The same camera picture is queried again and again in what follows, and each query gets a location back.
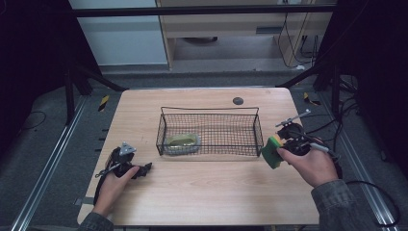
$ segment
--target black wire basket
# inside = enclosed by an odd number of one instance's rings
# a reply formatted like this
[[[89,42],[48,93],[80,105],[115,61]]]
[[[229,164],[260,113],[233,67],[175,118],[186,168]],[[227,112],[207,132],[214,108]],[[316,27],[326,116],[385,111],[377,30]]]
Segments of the black wire basket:
[[[259,108],[162,107],[156,145],[160,155],[260,156],[264,146]]]

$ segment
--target person's arm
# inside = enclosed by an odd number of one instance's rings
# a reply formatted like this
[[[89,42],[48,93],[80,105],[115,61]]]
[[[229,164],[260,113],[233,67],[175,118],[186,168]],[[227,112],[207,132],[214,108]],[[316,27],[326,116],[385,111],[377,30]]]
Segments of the person's arm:
[[[312,197],[319,212],[320,230],[376,230],[367,211],[359,210],[353,193],[327,153],[312,149],[304,156],[278,148],[283,160],[292,165],[314,189]]]
[[[138,170],[139,167],[132,167],[120,178],[117,178],[113,172],[108,173],[100,189],[99,198],[92,212],[87,215],[79,226],[79,231],[114,230],[114,224],[107,219],[107,216],[125,189],[126,184]]]

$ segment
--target gray sleeve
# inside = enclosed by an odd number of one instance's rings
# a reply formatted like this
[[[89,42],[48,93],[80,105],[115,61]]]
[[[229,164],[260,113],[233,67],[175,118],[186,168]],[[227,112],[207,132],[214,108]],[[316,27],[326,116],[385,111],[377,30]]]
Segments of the gray sleeve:
[[[343,180],[312,190],[319,211],[320,230],[377,230],[367,211],[359,210],[354,194]]]
[[[78,231],[113,231],[114,224],[96,213],[89,213],[78,228]]]

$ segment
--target green sponge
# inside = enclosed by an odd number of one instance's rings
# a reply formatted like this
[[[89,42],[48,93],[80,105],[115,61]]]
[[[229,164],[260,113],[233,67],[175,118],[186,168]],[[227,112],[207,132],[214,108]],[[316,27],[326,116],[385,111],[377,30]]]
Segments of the green sponge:
[[[264,159],[267,161],[268,165],[273,169],[280,166],[280,163],[283,162],[282,157],[276,151],[276,148],[282,146],[282,142],[277,135],[268,138],[267,145],[261,148],[261,153],[264,156]]]

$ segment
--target white wall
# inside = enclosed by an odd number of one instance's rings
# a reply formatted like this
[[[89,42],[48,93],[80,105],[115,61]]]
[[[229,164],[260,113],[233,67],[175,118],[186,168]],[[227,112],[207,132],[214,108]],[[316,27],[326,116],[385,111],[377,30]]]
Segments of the white wall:
[[[154,0],[69,0],[73,9],[156,7]],[[79,17],[99,65],[167,64],[158,16]]]

